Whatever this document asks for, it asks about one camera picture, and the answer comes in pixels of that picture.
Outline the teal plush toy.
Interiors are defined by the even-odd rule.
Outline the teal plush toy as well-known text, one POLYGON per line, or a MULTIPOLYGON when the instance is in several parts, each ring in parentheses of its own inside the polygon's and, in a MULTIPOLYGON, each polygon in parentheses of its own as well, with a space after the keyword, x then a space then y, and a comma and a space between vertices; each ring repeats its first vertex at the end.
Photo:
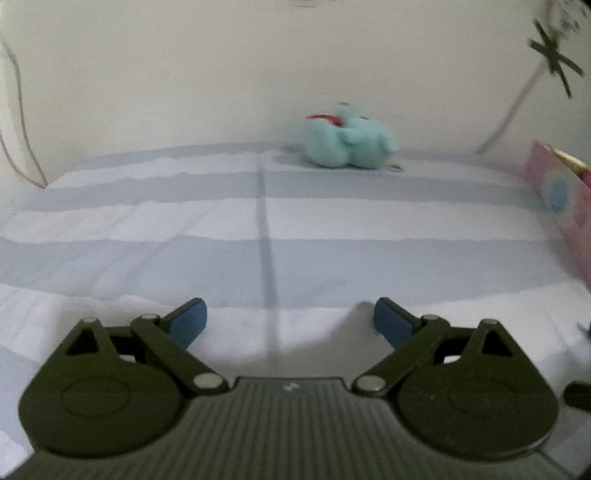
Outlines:
POLYGON ((348 102, 304 119, 304 158, 319 167, 377 170, 399 149, 390 128, 348 102))

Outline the pink macaron biscuit tin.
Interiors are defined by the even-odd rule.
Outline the pink macaron biscuit tin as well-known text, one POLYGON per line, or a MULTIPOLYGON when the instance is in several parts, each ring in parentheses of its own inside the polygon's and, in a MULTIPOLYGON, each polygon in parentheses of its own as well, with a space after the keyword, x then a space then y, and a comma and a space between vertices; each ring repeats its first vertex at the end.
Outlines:
POLYGON ((590 164, 534 141, 523 177, 555 220, 590 287, 590 164))

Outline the lower black tape cross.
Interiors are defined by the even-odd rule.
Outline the lower black tape cross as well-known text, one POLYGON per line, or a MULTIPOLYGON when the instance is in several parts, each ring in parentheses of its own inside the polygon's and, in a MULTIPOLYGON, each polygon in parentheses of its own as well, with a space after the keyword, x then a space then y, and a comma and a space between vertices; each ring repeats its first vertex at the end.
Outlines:
POLYGON ((567 98, 571 100, 573 92, 564 68, 567 67, 580 78, 585 77, 585 71, 578 63, 562 53, 560 50, 561 35, 559 33, 548 33, 537 19, 533 21, 533 25, 540 40, 530 38, 528 40, 529 48, 544 58, 550 75, 557 76, 560 79, 567 98))

